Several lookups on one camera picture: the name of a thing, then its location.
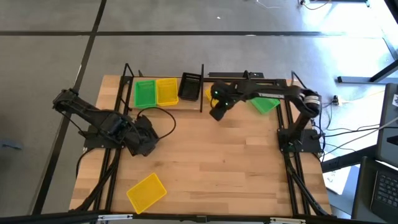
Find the black wire basket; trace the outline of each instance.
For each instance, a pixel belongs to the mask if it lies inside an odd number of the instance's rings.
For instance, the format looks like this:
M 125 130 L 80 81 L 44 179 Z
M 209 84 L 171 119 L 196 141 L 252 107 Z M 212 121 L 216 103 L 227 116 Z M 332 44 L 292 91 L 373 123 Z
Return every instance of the black wire basket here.
M 201 79 L 201 75 L 184 72 L 178 89 L 178 96 L 183 100 L 198 100 Z

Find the gray floor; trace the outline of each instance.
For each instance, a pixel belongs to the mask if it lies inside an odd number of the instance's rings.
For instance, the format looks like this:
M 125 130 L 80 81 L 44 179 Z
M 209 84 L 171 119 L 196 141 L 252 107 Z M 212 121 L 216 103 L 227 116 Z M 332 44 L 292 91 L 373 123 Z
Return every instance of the gray floor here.
M 344 37 L 97 37 L 80 90 L 94 103 L 105 74 L 121 74 L 124 63 L 145 75 L 262 71 L 267 78 L 290 78 L 295 70 L 309 88 L 329 100 L 355 100 L 383 86 L 340 85 L 340 75 L 372 76 L 393 58 L 382 37 L 383 14 L 363 3 L 333 3 L 317 11 L 295 1 L 108 1 L 99 30 L 266 30 L 345 32 Z M 0 30 L 91 30 L 100 0 L 0 1 Z M 385 10 L 385 6 L 372 5 Z M 0 217 L 30 212 L 37 184 L 61 116 L 51 109 L 62 88 L 73 85 L 87 37 L 0 37 L 0 136 L 23 143 L 21 151 L 0 150 Z M 333 108 L 331 128 L 379 122 L 380 100 Z M 77 120 L 83 128 L 87 124 Z M 343 143 L 352 136 L 330 140 Z M 372 144 L 374 137 L 352 147 Z M 68 209 L 75 164 L 83 138 L 70 126 L 44 212 Z

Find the wooden tabletop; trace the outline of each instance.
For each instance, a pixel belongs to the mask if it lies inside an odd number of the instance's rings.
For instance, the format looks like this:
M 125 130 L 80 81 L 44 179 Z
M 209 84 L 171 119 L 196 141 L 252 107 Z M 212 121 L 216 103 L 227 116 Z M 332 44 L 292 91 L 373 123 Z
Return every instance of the wooden tabletop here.
M 113 109 L 120 76 L 105 75 L 96 106 Z M 134 78 L 134 81 L 150 78 Z M 205 83 L 205 89 L 212 83 Z M 126 192 L 155 172 L 167 195 L 145 212 L 203 215 L 291 216 L 289 189 L 276 130 L 276 110 L 261 115 L 250 103 L 239 102 L 217 122 L 210 115 L 209 101 L 195 103 L 180 99 L 180 105 L 168 110 L 177 120 L 175 131 L 159 141 L 147 157 L 132 157 L 122 150 L 114 189 L 112 212 L 134 212 Z M 281 102 L 285 113 L 284 102 Z M 139 110 L 133 109 L 131 116 Z M 159 136 L 173 127 L 172 119 L 162 111 L 148 110 Z M 299 112 L 292 106 L 294 119 Z M 97 184 L 104 149 L 95 149 L 81 161 L 70 208 L 79 206 Z M 317 202 L 330 211 L 319 161 L 312 154 L 301 153 L 305 183 Z M 101 199 L 104 208 L 106 186 Z M 296 195 L 303 213 L 300 191 Z

